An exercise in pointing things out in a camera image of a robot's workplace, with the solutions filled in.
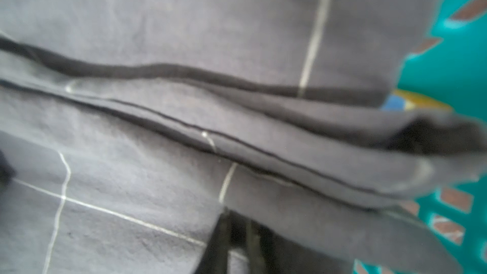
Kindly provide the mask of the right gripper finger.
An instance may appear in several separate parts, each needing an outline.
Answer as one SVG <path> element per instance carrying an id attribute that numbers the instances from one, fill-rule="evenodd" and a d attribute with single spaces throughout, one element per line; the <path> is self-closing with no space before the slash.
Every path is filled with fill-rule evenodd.
<path id="1" fill-rule="evenodd" d="M 274 272 L 273 233 L 263 225 L 229 209 L 220 214 L 202 257 L 197 274 L 228 273 L 230 251 L 241 249 L 250 273 Z"/>

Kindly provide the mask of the dark grey checked pillowcase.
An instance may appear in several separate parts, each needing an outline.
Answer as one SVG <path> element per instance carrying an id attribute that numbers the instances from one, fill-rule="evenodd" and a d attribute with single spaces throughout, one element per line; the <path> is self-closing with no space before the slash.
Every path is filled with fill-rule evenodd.
<path id="1" fill-rule="evenodd" d="M 224 209 L 273 273 L 462 273 L 402 204 L 486 169 L 383 110 L 441 0 L 1 0 L 1 272 L 195 273 Z"/>

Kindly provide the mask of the pale yellow zigzag pillowcase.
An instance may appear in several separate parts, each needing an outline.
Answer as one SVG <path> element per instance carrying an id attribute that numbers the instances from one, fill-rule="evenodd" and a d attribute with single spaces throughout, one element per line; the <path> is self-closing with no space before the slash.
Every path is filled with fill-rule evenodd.
<path id="1" fill-rule="evenodd" d="M 452 107 L 429 96 L 405 90 L 395 90 L 381 107 L 383 110 L 440 109 L 452 111 Z"/>

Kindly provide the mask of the teal plastic basket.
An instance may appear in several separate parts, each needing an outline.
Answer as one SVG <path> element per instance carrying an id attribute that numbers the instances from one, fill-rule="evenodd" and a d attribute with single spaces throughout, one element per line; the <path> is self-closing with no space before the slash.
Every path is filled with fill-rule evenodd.
<path id="1" fill-rule="evenodd" d="M 452 107 L 405 110 L 433 113 L 468 138 L 486 131 L 486 0 L 442 0 L 428 37 L 407 58 L 399 90 Z M 486 176 L 434 189 L 403 207 L 422 220 L 460 263 L 464 273 L 486 272 Z"/>

